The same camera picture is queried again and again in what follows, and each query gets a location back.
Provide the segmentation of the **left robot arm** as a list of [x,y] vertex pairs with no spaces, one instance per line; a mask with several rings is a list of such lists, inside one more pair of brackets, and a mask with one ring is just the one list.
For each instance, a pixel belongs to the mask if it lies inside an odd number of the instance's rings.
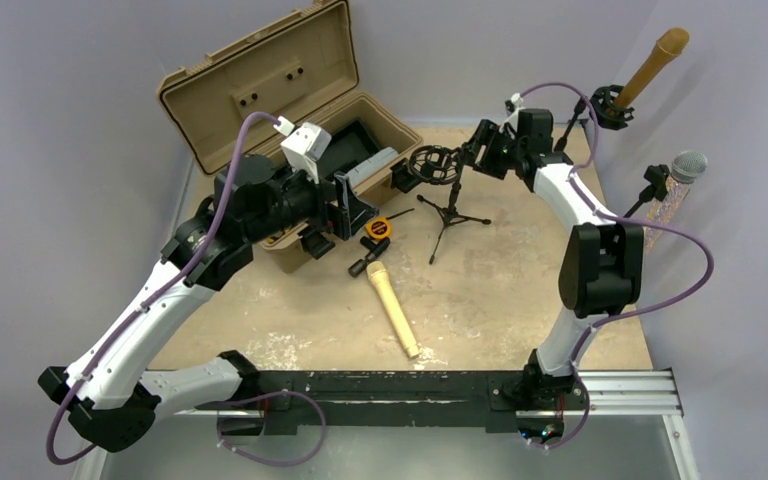
[[356,235],[378,210],[361,198],[365,180],[391,158],[379,153],[313,174],[262,155],[221,170],[214,192],[164,246],[138,295],[105,334],[68,366],[51,366],[38,383],[92,446],[119,452],[162,419],[210,403],[256,403],[259,371],[241,353],[171,372],[148,366],[179,327],[253,260],[254,246],[300,228],[304,250],[327,253]]

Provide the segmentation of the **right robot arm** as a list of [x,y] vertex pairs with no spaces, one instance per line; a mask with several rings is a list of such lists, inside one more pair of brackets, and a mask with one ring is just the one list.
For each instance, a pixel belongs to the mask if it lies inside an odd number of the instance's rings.
[[602,203],[581,184],[571,158],[553,148],[550,111],[523,109],[515,120],[512,132],[482,120],[470,140],[476,157],[469,164],[498,179],[515,173],[568,233],[558,277],[563,308],[521,379],[499,390],[507,402],[534,408],[574,389],[578,361],[595,339],[597,322],[639,298],[644,234],[598,216]]

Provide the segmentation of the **cream microphone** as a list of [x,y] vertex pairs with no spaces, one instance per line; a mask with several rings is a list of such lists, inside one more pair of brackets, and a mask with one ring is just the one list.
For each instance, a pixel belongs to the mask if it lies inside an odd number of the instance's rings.
[[401,303],[395,294],[385,265],[381,261],[373,261],[367,266],[366,273],[407,358],[417,358],[420,354],[418,342],[404,314]]

